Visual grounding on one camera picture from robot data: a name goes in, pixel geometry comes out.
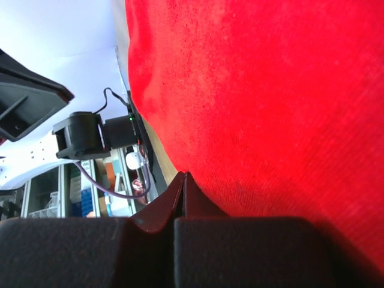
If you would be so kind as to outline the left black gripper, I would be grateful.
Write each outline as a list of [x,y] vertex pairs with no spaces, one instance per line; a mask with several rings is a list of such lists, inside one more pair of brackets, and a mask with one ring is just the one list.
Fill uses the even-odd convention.
[[27,69],[1,51],[1,140],[24,138],[73,98],[62,84]]

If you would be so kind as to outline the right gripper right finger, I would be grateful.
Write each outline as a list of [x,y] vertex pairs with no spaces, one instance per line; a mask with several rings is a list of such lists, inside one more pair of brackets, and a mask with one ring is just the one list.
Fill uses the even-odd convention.
[[191,173],[184,175],[183,213],[185,218],[228,217],[198,187]]

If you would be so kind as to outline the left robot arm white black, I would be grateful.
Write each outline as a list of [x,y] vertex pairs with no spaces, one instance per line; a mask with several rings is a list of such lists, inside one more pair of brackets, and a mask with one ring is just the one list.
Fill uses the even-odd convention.
[[[1,189],[13,190],[61,164],[108,157],[135,145],[140,129],[135,109],[115,92],[128,114],[102,120],[100,111],[73,112],[42,138],[1,154]],[[17,142],[58,113],[74,95],[62,84],[25,68],[1,52],[1,143]]]

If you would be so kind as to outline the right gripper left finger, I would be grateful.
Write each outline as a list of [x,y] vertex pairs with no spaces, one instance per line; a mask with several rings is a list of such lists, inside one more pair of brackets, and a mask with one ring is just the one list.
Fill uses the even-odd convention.
[[173,287],[173,223],[182,212],[184,174],[128,218],[115,265],[116,287]]

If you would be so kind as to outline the red t shirt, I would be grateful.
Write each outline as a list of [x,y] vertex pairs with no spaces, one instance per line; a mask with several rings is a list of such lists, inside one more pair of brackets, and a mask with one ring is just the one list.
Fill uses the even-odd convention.
[[383,271],[383,2],[127,1],[132,99],[235,216],[309,219]]

